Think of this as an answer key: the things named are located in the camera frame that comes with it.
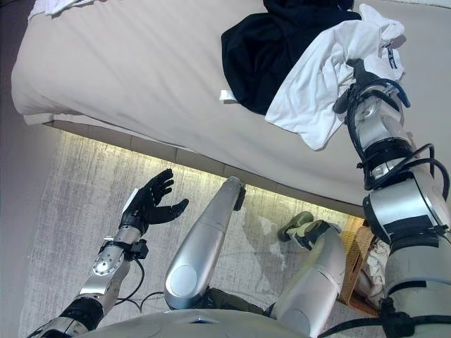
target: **clothing label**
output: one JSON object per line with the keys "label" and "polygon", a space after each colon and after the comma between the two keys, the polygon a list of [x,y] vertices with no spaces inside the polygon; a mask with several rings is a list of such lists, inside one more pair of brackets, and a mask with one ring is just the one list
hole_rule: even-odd
{"label": "clothing label", "polygon": [[393,48],[391,47],[391,45],[388,45],[386,48],[388,52],[388,62],[390,62],[390,67],[392,69],[397,69],[395,57],[393,56]]}
{"label": "clothing label", "polygon": [[221,90],[221,95],[219,96],[219,101],[223,104],[237,104],[238,101],[230,90]]}

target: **bed frame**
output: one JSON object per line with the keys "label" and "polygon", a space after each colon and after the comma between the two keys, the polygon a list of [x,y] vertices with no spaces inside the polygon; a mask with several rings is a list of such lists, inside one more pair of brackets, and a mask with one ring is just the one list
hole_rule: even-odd
{"label": "bed frame", "polygon": [[349,215],[364,217],[363,208],[361,206],[288,187],[254,173],[232,167],[192,151],[179,149],[175,146],[142,139],[140,137],[93,125],[84,125],[62,120],[54,120],[45,125],[131,151],[136,151],[137,153],[157,157],[172,163],[186,165],[187,167],[221,177],[237,176],[247,184],[269,190],[270,192],[324,206]]}

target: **wire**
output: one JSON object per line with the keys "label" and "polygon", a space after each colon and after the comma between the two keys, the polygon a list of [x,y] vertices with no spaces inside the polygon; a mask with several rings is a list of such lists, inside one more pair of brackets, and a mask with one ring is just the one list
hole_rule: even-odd
{"label": "wire", "polygon": [[119,304],[122,304],[124,301],[128,301],[130,298],[132,298],[133,295],[136,294],[137,291],[140,289],[140,287],[141,287],[141,285],[142,285],[142,282],[144,282],[144,275],[145,275],[144,268],[142,267],[141,262],[139,262],[137,258],[134,258],[133,260],[138,264],[138,266],[139,266],[140,269],[141,269],[141,280],[140,280],[140,283],[138,284],[138,286],[136,287],[136,289],[135,289],[131,294],[129,294],[129,295],[126,296],[125,298],[122,298],[120,301],[118,301],[117,303],[115,303],[114,306],[119,305]]}
{"label": "wire", "polygon": [[321,333],[318,338],[324,338],[330,336],[331,334],[354,329],[356,327],[363,326],[394,326],[394,325],[412,325],[413,327],[417,325],[425,324],[451,324],[451,315],[420,315],[418,317],[410,317],[409,320],[406,318],[361,318],[349,320],[347,322],[340,323],[329,330]]}
{"label": "wire", "polygon": [[129,301],[130,303],[134,303],[134,305],[138,308],[138,310],[140,309],[140,305],[136,301],[134,301],[133,299],[118,298],[118,300],[119,301]]}
{"label": "wire", "polygon": [[150,297],[156,295],[156,294],[164,294],[164,292],[162,291],[157,291],[157,292],[152,292],[151,294],[148,294],[147,296],[144,297],[144,299],[141,301],[141,304],[139,306],[140,309],[140,313],[142,313],[142,306],[144,305],[144,302],[149,299]]}
{"label": "wire", "polygon": [[42,330],[35,330],[32,334],[30,334],[29,336],[27,336],[27,338],[32,338],[32,337],[38,335],[38,334],[41,333],[41,332],[42,332]]}
{"label": "wire", "polygon": [[32,338],[32,337],[38,335],[39,333],[41,333],[41,332],[42,332],[42,329],[44,329],[44,327],[45,327],[47,324],[49,324],[49,323],[50,323],[50,321],[47,322],[47,323],[45,323],[45,324],[43,324],[43,325],[41,325],[41,326],[39,326],[35,331],[33,331],[33,333],[30,333],[30,335],[28,335],[27,338]]}
{"label": "wire", "polygon": [[[354,145],[354,148],[355,148],[356,152],[359,154],[360,159],[362,160],[362,163],[360,163],[357,167],[364,169],[364,187],[365,187],[365,189],[366,190],[378,189],[389,179],[393,178],[396,174],[399,174],[408,168],[413,168],[414,166],[417,166],[417,165],[429,163],[430,164],[429,172],[431,173],[432,178],[434,178],[434,168],[435,167],[439,168],[442,173],[442,176],[443,176],[442,196],[446,200],[449,195],[449,190],[450,190],[450,177],[446,171],[445,166],[441,162],[434,159],[435,147],[431,143],[425,144],[421,148],[417,149],[413,154],[404,158],[401,162],[399,162],[397,165],[395,165],[387,174],[385,174],[381,178],[379,178],[377,180],[372,178],[371,173],[369,172],[369,167],[366,165],[369,162],[369,160],[372,159],[372,157],[366,158],[365,153],[362,148],[362,145],[360,144],[360,140],[357,136],[357,129],[355,126],[355,115],[356,115],[356,108],[361,103],[361,100],[358,99],[360,97],[360,95],[371,85],[383,85],[384,83],[385,84],[389,83],[390,85],[395,86],[398,89],[398,91],[401,93],[402,89],[400,89],[399,84],[395,85],[392,82],[385,81],[385,79],[377,79],[377,80],[369,83],[367,86],[362,87],[360,90],[358,90],[352,96],[352,99],[351,99],[352,103],[351,103],[350,108],[348,109],[348,113],[347,113],[347,129],[350,134],[350,138]],[[405,98],[404,104],[407,106],[406,102],[409,104],[407,96],[405,96],[405,93],[403,91],[402,91],[402,95]],[[413,161],[410,164],[408,164],[408,162],[410,162],[413,158],[416,158],[421,152],[423,152],[426,149],[429,149],[429,158],[416,160],[416,161]]]}
{"label": "wire", "polygon": [[450,176],[448,174],[448,171],[446,171],[445,166],[437,161],[434,158],[420,158],[419,160],[415,160],[413,162],[407,163],[404,165],[403,170],[416,167],[421,164],[427,164],[430,163],[432,167],[437,167],[443,176],[443,191],[442,196],[446,200],[448,198],[448,192],[450,190]]}

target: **wicker basket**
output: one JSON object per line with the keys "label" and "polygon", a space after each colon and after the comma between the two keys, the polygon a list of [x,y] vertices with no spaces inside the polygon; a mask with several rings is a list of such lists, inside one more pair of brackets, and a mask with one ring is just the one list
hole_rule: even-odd
{"label": "wicker basket", "polygon": [[350,217],[343,230],[342,238],[345,243],[346,271],[345,281],[338,300],[351,308],[377,317],[378,311],[354,292],[359,271],[368,256],[369,248],[374,238],[371,229],[366,226],[365,222],[361,218]]}

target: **white towel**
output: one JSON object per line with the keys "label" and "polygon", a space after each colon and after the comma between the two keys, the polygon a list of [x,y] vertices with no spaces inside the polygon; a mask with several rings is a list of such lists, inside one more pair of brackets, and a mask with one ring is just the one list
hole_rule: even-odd
{"label": "white towel", "polygon": [[378,240],[373,250],[369,252],[366,260],[372,288],[367,294],[368,301],[378,308],[379,300],[384,297],[385,266],[387,264],[390,247],[388,244]]}
{"label": "white towel", "polygon": [[296,132],[315,150],[344,120],[332,107],[354,82],[353,68],[346,61],[361,58],[367,71],[391,80],[400,79],[404,71],[395,49],[397,68],[391,68],[386,50],[404,34],[402,23],[384,18],[366,4],[359,10],[362,20],[344,21],[316,37],[288,73],[266,114],[266,121]]}
{"label": "white towel", "polygon": [[28,20],[39,13],[55,15],[66,8],[88,4],[90,2],[94,2],[94,0],[36,0],[35,5],[28,16]]}

